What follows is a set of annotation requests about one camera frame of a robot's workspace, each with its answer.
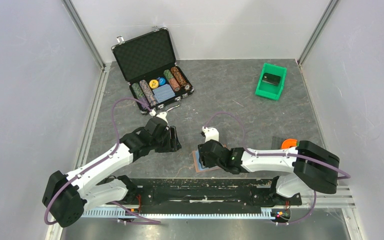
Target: green plastic tray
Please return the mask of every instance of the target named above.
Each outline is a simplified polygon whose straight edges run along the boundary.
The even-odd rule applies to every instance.
[[[287,69],[285,67],[264,63],[262,66],[261,76],[259,76],[258,85],[255,90],[255,95],[276,101],[279,100],[282,90],[284,89],[286,72]],[[263,81],[263,74],[265,73],[280,76],[279,85],[276,86]]]

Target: metal corner post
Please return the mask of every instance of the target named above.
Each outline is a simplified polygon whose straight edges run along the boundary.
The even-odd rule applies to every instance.
[[[89,35],[88,31],[86,30],[85,25],[82,22],[82,19],[79,16],[79,13],[77,12],[76,8],[74,7],[74,4],[71,0],[61,0],[64,4],[65,8],[67,9],[68,14],[70,15],[71,19],[74,22],[75,27],[78,29],[78,32],[80,33],[81,37],[83,38],[84,42],[86,43],[87,47],[89,48],[90,52],[93,55],[93,58],[95,59],[96,63],[99,65],[102,71],[104,71],[105,63],[102,60],[101,55],[99,54],[97,47],[95,46],[94,42],[92,41],[91,36]]]
[[[322,32],[323,28],[325,28],[326,23],[328,22],[329,18],[331,17],[333,11],[335,10],[336,6],[338,5],[338,2],[340,0],[330,0],[329,4],[327,5],[326,9],[323,12],[323,15],[321,16],[320,20],[317,23],[317,26],[315,27],[313,33],[311,34],[310,39],[308,40],[307,44],[304,47],[304,50],[302,51],[301,55],[299,56],[298,60],[296,61],[298,65],[301,67],[306,58],[308,57],[311,49],[313,48],[314,44],[316,43],[317,39],[320,36],[320,33]]]

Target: white wall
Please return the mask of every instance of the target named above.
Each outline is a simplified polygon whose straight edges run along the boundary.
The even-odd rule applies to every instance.
[[[166,26],[178,59],[295,59],[329,0],[73,0],[105,62],[111,46]]]
[[[59,0],[0,0],[0,240],[41,240],[49,175],[74,166],[100,69]]]
[[[384,0],[340,1],[303,72],[367,239],[384,239]]]

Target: row of poker chips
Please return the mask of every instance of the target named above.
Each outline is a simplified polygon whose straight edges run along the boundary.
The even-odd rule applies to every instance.
[[[185,90],[189,90],[191,88],[191,85],[186,82],[185,78],[176,66],[172,67],[171,71],[168,69],[165,70],[163,74],[168,79],[168,83],[174,92],[178,92],[181,87]],[[149,84],[146,80],[141,80],[139,84],[133,83],[131,87],[139,101],[149,103],[151,107],[155,107],[158,104],[158,101],[151,89],[156,89],[158,86],[164,85],[165,83],[165,79],[163,77],[159,77],[157,79],[152,79]]]

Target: gray floor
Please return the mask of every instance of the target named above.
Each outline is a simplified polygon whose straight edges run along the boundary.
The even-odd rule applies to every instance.
[[[279,101],[255,95],[264,63],[287,68]],[[130,178],[272,178],[273,172],[231,175],[223,170],[196,173],[193,150],[204,142],[201,128],[217,111],[238,115],[244,122],[248,147],[270,149],[272,137],[296,138],[322,144],[319,129],[300,70],[293,59],[182,60],[178,62],[195,88],[182,99],[181,106],[170,111],[167,120],[177,127],[182,149],[173,153],[151,153],[115,172]],[[94,130],[88,162],[106,152],[115,143],[110,119],[113,103],[131,96],[118,65],[114,62]],[[136,103],[121,103],[115,112],[120,135],[144,126],[149,115],[141,115]],[[228,147],[242,146],[242,130],[234,119],[217,116],[211,126],[220,132],[220,142]]]
[[[287,68],[283,93],[279,101],[254,94],[264,63]],[[196,173],[191,152],[204,142],[203,124],[217,111],[228,111],[242,119],[248,146],[270,149],[272,137],[297,138],[322,144],[309,96],[297,64],[287,60],[185,60],[179,66],[195,87],[195,93],[181,101],[181,107],[168,113],[168,121],[177,127],[183,148],[174,153],[151,153],[118,170],[116,175],[131,178],[233,178],[222,170]],[[113,102],[130,96],[127,83],[113,64],[90,146],[88,161],[107,151],[115,142],[110,120]],[[149,116],[140,114],[133,102],[116,109],[120,134],[144,126]],[[220,132],[220,141],[228,147],[241,146],[242,130],[227,116],[216,117],[212,124]],[[277,173],[255,172],[241,178],[272,178]],[[293,209],[292,219],[303,216],[306,209]],[[264,220],[175,220],[163,219],[158,226],[123,226],[113,219],[82,218],[63,232],[64,240],[195,240],[195,239],[349,239],[340,209],[316,209],[297,225],[276,227]]]

